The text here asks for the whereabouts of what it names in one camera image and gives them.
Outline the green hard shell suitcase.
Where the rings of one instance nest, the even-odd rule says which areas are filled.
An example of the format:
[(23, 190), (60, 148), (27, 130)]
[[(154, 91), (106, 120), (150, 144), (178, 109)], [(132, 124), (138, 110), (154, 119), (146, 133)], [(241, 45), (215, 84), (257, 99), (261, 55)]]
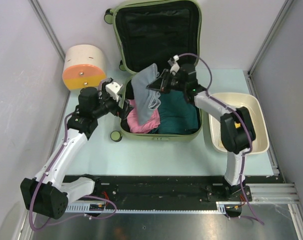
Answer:
[(184, 64), (198, 63), (202, 13), (195, 0), (127, 0), (106, 10), (121, 53), (119, 68), (132, 75), (157, 65), (157, 74), (169, 68), (176, 54)]

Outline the yellow cloth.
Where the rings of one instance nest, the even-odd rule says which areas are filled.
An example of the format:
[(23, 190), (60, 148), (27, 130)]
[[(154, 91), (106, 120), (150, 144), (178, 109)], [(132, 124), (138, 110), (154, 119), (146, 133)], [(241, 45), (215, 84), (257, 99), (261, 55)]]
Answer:
[(240, 130), (241, 124), (235, 122), (234, 120), (221, 121), (218, 146), (232, 152), (237, 146), (236, 138), (240, 134)]

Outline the grey blue cloth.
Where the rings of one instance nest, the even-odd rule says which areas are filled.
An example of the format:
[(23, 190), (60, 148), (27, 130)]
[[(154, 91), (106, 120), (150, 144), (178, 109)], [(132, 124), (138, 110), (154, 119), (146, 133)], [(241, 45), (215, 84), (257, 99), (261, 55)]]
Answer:
[(131, 79), (139, 125), (146, 124), (161, 104), (160, 93), (146, 88), (158, 75), (158, 67), (155, 63), (152, 63), (136, 73)]

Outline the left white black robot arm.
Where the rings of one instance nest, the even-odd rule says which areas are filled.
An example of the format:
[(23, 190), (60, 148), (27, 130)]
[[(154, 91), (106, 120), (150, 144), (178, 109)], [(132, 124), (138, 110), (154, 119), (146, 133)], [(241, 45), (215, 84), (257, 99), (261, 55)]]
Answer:
[(102, 187), (98, 178), (89, 174), (64, 183), (66, 172), (80, 149), (98, 127), (99, 118), (112, 114), (124, 120), (132, 110), (128, 100), (120, 106), (122, 86), (105, 82), (100, 89), (85, 87), (80, 90), (78, 104), (64, 119), (64, 136), (42, 169), (32, 178), (24, 178), (20, 189), (26, 209), (51, 219), (59, 219), (68, 204), (89, 197), (98, 199)]

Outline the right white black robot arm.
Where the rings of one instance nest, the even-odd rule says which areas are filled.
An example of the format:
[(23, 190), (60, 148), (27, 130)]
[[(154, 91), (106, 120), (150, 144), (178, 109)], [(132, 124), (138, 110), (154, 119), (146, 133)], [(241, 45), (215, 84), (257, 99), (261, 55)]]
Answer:
[(178, 70), (164, 69), (147, 89), (168, 94), (170, 91), (183, 93), (187, 103), (208, 113), (220, 124), (220, 139), (227, 150), (227, 165), (221, 189), (228, 201), (235, 200), (244, 189), (244, 168), (246, 156), (253, 150), (256, 132), (249, 110), (236, 108), (209, 93), (208, 88), (199, 84), (196, 68), (183, 64)]

